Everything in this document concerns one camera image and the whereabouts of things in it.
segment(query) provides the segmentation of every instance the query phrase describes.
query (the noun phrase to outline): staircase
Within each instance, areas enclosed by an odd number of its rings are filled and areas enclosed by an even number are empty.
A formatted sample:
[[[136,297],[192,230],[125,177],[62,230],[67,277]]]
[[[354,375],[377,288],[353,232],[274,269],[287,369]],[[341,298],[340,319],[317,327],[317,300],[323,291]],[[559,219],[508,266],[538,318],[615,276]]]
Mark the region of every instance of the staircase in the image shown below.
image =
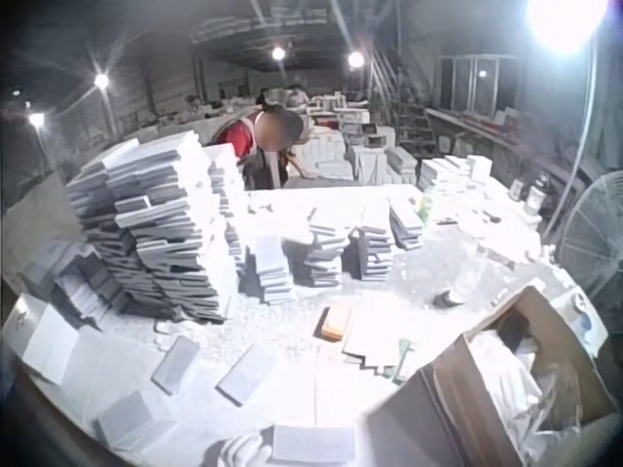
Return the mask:
[[[437,143],[425,113],[426,97],[414,85],[399,62],[394,72],[378,44],[373,48],[370,95],[379,95],[384,120],[396,130],[396,145],[418,159],[438,156]]]

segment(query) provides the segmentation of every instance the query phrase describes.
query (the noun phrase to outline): plastic bag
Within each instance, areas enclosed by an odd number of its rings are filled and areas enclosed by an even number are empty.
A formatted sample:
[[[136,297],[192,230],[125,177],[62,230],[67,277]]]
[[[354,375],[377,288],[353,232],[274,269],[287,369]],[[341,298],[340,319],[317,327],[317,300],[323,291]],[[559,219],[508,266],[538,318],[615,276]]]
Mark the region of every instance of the plastic bag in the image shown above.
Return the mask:
[[[525,465],[547,465],[551,448],[578,436],[582,406],[577,373],[552,365],[532,376],[495,331],[469,345],[511,442]]]

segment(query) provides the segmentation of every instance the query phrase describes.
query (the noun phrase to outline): hand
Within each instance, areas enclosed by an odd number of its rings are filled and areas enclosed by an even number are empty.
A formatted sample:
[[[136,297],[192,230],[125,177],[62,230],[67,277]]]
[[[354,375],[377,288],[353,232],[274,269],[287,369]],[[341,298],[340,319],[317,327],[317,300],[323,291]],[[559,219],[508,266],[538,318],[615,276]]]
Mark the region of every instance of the hand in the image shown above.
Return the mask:
[[[315,180],[318,178],[317,173],[307,172],[306,170],[301,171],[301,178],[304,180]]]
[[[261,436],[238,436],[228,440],[218,456],[219,467],[262,467],[273,448],[262,446]]]

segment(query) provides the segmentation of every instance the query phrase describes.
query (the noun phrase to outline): overhead lamp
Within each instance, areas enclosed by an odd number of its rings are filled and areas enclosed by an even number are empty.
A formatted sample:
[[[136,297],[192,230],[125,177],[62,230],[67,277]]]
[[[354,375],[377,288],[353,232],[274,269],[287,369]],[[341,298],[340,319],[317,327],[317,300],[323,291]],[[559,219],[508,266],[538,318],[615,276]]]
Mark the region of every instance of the overhead lamp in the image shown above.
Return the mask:
[[[281,47],[275,47],[273,49],[273,59],[276,61],[282,61],[285,58],[285,50]]]
[[[536,40],[556,54],[579,52],[597,30],[608,0],[530,0],[528,21]]]
[[[105,75],[103,73],[98,74],[95,77],[95,85],[100,88],[101,90],[105,90],[106,88],[108,88],[108,85],[110,84],[110,80],[108,79],[108,75]]]
[[[44,114],[30,114],[30,116],[28,116],[28,121],[35,128],[39,129],[46,121],[46,116]]]
[[[348,56],[348,64],[352,68],[361,68],[365,61],[361,52],[353,52]]]

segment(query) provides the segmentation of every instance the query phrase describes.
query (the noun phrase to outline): cable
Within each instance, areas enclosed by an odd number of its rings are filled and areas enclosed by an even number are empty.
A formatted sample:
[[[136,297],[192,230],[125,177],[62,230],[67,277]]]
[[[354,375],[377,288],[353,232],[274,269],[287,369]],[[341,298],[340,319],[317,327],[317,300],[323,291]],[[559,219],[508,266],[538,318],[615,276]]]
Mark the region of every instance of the cable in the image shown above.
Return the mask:
[[[558,203],[558,207],[554,211],[552,218],[547,225],[547,229],[545,229],[545,233],[543,234],[543,239],[547,239],[549,234],[551,233],[558,217],[563,210],[563,206],[565,205],[565,201],[567,200],[568,194],[571,191],[571,186],[573,185],[573,181],[577,175],[577,170],[582,162],[582,158],[584,157],[584,153],[586,152],[586,141],[588,139],[588,132],[591,126],[591,120],[593,119],[593,110],[595,107],[595,90],[597,87],[597,62],[598,62],[598,35],[596,34],[591,41],[591,48],[589,51],[589,64],[590,64],[590,74],[589,74],[589,86],[587,87],[587,95],[588,98],[586,100],[586,108],[584,111],[584,125],[582,128],[582,135],[580,137],[580,144],[577,148],[577,154],[575,155],[575,162],[573,163],[573,169],[571,171],[571,176],[567,180],[567,184],[565,185],[565,190],[561,195],[561,199]]]

